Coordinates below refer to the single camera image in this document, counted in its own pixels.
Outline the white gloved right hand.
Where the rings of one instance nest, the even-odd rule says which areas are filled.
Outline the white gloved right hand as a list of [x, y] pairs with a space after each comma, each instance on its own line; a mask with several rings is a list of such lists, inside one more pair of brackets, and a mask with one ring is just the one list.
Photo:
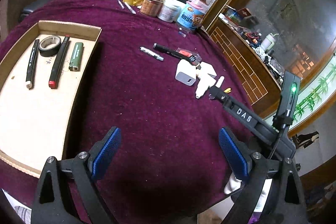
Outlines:
[[239, 180], [234, 173], [231, 173], [230, 178], [224, 187], [224, 194], [228, 196], [232, 192], [240, 189], [241, 186], [242, 180]]

